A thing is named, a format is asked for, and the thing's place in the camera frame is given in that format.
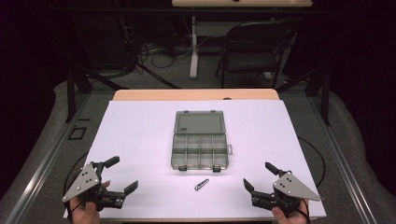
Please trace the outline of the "wooden table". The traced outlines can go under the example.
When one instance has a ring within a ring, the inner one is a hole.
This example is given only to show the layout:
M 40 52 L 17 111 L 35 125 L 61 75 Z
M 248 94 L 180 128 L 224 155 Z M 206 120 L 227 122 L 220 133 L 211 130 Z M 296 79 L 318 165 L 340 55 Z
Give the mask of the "wooden table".
M 114 101 L 278 100 L 273 89 L 119 90 Z

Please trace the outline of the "black metal stand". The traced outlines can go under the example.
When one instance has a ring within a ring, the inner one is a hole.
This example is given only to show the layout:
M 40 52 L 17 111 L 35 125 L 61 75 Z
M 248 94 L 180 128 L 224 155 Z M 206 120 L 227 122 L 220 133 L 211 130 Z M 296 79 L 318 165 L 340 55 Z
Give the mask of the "black metal stand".
M 67 118 L 66 121 L 69 122 L 77 113 L 77 103 L 76 103 L 76 91 L 75 87 L 78 87 L 83 94 L 90 94 L 93 90 L 92 84 L 89 82 L 89 78 L 93 78 L 106 86 L 110 87 L 112 90 L 125 90 L 122 87 L 106 77 L 99 75 L 93 70 L 85 66 L 72 66 L 69 69 L 67 79 L 66 79 L 66 89 L 67 89 Z
M 330 70 L 326 66 L 319 66 L 310 70 L 309 72 L 293 79 L 292 81 L 281 85 L 276 88 L 277 92 L 283 92 L 291 87 L 302 82 L 304 79 L 309 78 L 306 88 L 304 89 L 305 95 L 308 97 L 317 96 L 318 91 L 321 91 L 320 95 L 320 117 L 327 126 L 330 126 L 329 121 L 329 102 L 330 102 L 330 84 L 331 74 Z

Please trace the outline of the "person's left hand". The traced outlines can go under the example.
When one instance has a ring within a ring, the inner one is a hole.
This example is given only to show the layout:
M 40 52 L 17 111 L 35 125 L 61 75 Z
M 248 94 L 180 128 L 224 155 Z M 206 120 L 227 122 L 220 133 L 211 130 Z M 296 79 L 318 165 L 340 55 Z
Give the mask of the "person's left hand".
M 100 224 L 100 214 L 96 204 L 82 203 L 78 197 L 70 200 L 71 218 L 73 224 Z

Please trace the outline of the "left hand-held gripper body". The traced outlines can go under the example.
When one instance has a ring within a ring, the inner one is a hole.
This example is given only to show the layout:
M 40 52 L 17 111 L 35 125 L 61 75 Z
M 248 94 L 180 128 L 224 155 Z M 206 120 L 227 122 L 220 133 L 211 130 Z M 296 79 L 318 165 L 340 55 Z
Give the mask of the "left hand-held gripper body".
M 105 168 L 103 161 L 87 163 L 62 197 L 62 202 L 68 203 L 72 198 L 81 196 L 83 202 L 95 203 L 98 212 L 104 208 L 121 209 L 124 192 L 108 191 L 103 186 L 102 172 Z

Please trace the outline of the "grey clear compartment box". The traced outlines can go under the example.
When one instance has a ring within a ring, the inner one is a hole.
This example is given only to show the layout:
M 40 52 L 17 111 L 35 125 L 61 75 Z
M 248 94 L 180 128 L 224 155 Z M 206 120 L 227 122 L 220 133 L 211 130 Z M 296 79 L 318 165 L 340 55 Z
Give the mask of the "grey clear compartment box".
M 222 111 L 177 111 L 171 166 L 174 170 L 226 170 L 230 149 Z

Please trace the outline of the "black folding chair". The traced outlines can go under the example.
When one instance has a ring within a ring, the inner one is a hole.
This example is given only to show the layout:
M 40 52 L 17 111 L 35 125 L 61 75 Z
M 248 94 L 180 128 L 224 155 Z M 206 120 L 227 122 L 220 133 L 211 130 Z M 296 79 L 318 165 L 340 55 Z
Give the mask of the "black folding chair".
M 233 27 L 225 36 L 215 76 L 226 73 L 272 73 L 276 85 L 285 47 L 296 35 L 296 28 L 284 21 L 248 21 Z

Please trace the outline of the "person's right hand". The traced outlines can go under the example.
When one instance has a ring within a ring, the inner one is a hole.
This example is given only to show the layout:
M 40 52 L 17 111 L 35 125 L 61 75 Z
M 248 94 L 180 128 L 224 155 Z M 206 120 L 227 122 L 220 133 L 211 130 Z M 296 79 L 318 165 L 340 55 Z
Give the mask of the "person's right hand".
M 288 216 L 279 207 L 273 207 L 272 213 L 278 224 L 310 224 L 308 205 L 308 200 L 301 200 L 299 208 Z

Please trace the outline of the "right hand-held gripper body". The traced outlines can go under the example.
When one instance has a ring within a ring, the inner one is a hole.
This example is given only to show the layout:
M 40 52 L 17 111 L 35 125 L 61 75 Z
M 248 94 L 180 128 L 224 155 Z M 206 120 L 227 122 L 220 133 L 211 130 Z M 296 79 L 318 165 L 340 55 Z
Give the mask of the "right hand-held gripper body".
M 272 210 L 278 207 L 285 214 L 291 215 L 299 210 L 302 200 L 312 200 L 319 202 L 320 197 L 302 181 L 300 181 L 291 171 L 270 169 L 279 179 L 273 183 L 273 192 L 265 193 L 250 186 L 251 203 L 255 207 L 265 210 Z

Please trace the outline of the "metal floor rail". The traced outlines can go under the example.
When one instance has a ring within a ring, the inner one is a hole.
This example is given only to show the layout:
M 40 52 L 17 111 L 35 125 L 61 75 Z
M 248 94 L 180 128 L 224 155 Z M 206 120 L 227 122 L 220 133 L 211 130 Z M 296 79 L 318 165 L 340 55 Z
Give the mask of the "metal floor rail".
M 326 138 L 328 139 L 331 145 L 331 153 L 334 162 L 337 165 L 337 168 L 340 172 L 341 177 L 343 178 L 346 189 L 349 193 L 349 196 L 354 203 L 357 212 L 360 215 L 361 221 L 363 224 L 377 224 L 375 216 L 367 203 L 365 196 L 361 190 L 361 186 L 357 182 L 357 179 L 353 175 L 348 163 L 347 159 L 343 154 L 343 151 L 336 140 L 336 137 L 332 131 L 332 128 L 326 124 L 323 120 L 320 112 L 320 104 L 316 98 L 308 97 L 308 102 L 311 108 L 314 111 L 314 114 L 318 120 L 318 123 L 325 132 Z
M 78 97 L 77 113 L 66 121 L 64 101 L 56 102 L 42 134 L 16 182 L 0 202 L 0 224 L 65 224 L 64 181 L 83 163 L 92 120 L 84 115 L 88 95 Z

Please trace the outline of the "white table mat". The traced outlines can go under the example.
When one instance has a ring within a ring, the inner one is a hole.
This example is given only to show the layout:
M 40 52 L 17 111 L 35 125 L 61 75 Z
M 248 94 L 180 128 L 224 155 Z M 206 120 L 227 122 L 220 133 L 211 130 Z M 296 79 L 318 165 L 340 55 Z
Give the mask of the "white table mat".
M 177 111 L 220 110 L 233 148 L 226 170 L 180 172 L 171 166 Z M 138 181 L 121 209 L 106 208 L 104 221 L 259 220 L 272 214 L 254 207 L 243 179 L 271 192 L 276 176 L 270 162 L 289 170 L 313 189 L 314 183 L 285 104 L 280 100 L 112 101 L 88 154 L 88 161 L 120 162 L 104 170 L 110 189 Z M 205 179 L 201 189 L 194 187 Z

